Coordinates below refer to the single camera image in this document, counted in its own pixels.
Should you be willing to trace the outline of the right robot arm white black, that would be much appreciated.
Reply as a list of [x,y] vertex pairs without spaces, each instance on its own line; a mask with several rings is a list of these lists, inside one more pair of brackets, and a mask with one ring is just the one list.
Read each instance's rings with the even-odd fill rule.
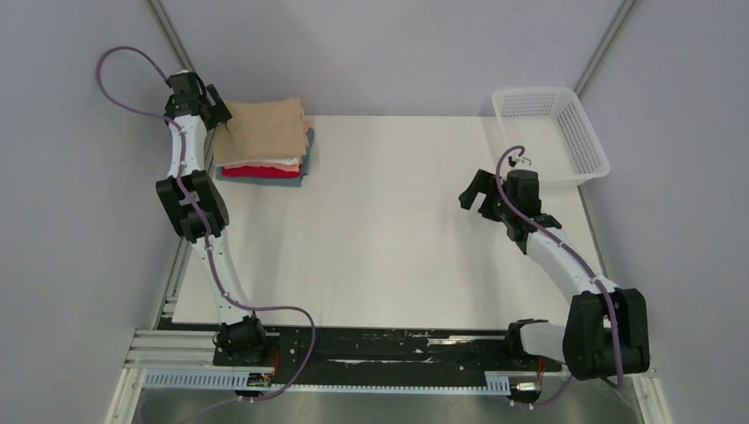
[[505,178],[477,170],[459,195],[470,209],[502,223],[508,239],[535,262],[569,304],[565,325],[542,319],[512,323],[504,356],[527,368],[539,356],[565,364],[580,381],[646,372],[651,365],[647,303],[637,289],[623,289],[595,272],[573,247],[561,223],[542,209],[540,182],[532,170],[510,170]]

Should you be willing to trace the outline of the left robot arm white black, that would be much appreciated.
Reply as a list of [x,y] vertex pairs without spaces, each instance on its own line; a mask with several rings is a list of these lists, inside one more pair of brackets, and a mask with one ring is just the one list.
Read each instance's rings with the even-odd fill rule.
[[217,306],[215,364],[258,366],[269,357],[270,342],[238,280],[229,252],[228,209],[205,164],[208,132],[227,123],[231,113],[215,87],[195,72],[172,74],[166,83],[172,153],[168,174],[155,190],[173,229],[208,274]]

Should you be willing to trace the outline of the beige t shirt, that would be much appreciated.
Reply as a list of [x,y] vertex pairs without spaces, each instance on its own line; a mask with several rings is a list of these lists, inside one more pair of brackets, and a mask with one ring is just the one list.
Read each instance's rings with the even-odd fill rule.
[[231,118],[215,129],[216,165],[299,158],[306,153],[306,121],[300,97],[245,103],[226,101]]

